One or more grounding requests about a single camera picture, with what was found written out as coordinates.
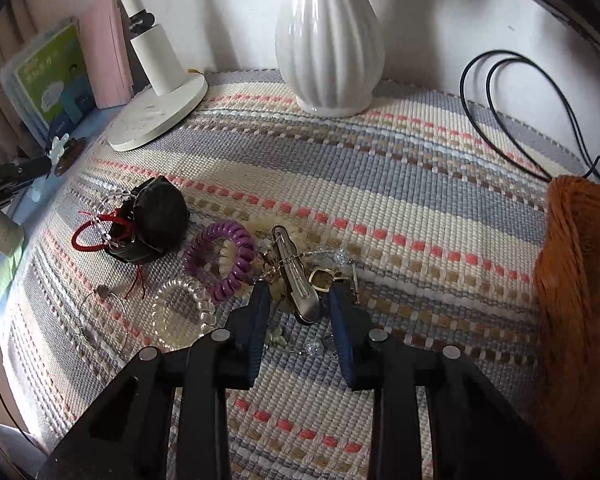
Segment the green cover book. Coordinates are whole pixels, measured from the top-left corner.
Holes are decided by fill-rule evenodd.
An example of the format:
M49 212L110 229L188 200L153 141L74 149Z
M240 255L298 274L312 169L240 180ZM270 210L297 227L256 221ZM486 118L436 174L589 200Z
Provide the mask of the green cover book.
M73 132L96 107L78 21L65 18L31 39L1 69L0 83L43 148Z

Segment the striped woven table mat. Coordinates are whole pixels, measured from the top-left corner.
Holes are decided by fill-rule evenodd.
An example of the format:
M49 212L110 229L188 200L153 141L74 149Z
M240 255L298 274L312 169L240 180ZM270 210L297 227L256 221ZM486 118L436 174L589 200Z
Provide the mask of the striped woven table mat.
M557 479L528 424L533 268L582 162L444 93L300 110L216 74L142 148L95 142L5 315L42 479Z

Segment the white ribbed vase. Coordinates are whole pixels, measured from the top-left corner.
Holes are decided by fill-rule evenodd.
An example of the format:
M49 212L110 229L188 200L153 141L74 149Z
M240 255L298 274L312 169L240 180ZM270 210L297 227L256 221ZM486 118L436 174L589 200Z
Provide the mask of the white ribbed vase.
M321 117L366 110L385 66L370 0L283 0L275 54L297 104Z

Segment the brown wicker basket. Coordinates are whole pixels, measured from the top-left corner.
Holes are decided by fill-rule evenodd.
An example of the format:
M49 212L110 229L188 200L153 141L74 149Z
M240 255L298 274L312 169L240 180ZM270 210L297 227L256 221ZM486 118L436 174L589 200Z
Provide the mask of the brown wicker basket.
M567 478L600 478L600 185L547 189L533 285L540 357L532 420Z

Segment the blue hair claw clip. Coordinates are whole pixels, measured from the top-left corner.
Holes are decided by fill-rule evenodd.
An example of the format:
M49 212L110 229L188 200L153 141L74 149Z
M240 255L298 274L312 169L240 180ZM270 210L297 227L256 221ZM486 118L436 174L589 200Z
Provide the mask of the blue hair claw clip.
M70 141L71 136L69 133L65 133L62 136L54 136L50 141L50 149L47 152L47 156L52 162L53 166L56 166L61 159L61 156L65 153L65 145Z

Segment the black jewelry box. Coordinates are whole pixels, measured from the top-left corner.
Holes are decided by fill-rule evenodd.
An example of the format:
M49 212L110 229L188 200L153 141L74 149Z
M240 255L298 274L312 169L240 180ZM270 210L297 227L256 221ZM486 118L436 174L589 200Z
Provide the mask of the black jewelry box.
M111 222L105 252L138 266L178 248L189 220L183 194L165 176L133 188L114 216L120 221Z

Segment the gold jewelry pile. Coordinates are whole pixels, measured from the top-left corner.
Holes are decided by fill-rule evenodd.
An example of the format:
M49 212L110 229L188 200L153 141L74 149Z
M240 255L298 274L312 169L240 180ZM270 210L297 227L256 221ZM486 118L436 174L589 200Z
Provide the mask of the gold jewelry pile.
M259 255L254 267L257 274L264 274L270 285L273 304L283 304L288 311L292 310L287 285L280 273L278 255L274 246L272 229L284 226L291 240L300 252L306 277L319 295L326 294L333 281L345 281L356 292L355 281L358 279L354 270L354 261L344 249L322 246L311 247L308 232L296 224L280 217L260 216L245 223L246 230L257 243Z

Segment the white desk lamp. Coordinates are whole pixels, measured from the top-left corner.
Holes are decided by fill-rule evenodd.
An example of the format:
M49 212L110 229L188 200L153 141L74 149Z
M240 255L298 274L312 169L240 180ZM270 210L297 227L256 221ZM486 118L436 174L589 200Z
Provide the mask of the white desk lamp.
M131 46L148 86L123 107L105 130L116 152L128 152L158 139L191 113L209 86L201 73L189 73L178 60L166 31L142 0L120 0L130 19Z

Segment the silver metal hair clip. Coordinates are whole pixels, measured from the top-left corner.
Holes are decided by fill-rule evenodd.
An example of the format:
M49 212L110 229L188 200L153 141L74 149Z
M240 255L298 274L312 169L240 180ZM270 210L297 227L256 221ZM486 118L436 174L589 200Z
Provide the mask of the silver metal hair clip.
M272 237L280 273L294 305L294 316L301 324L312 325L320 320L322 306L317 291L306 277L300 252L284 226L274 226Z

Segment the brown round wooden coaster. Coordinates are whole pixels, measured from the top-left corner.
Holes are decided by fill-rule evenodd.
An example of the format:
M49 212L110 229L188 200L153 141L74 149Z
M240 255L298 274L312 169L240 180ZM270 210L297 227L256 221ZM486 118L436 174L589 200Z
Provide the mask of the brown round wooden coaster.
M84 138L69 139L65 143L65 151L60 156L54 173L57 177L62 176L78 160L86 147Z

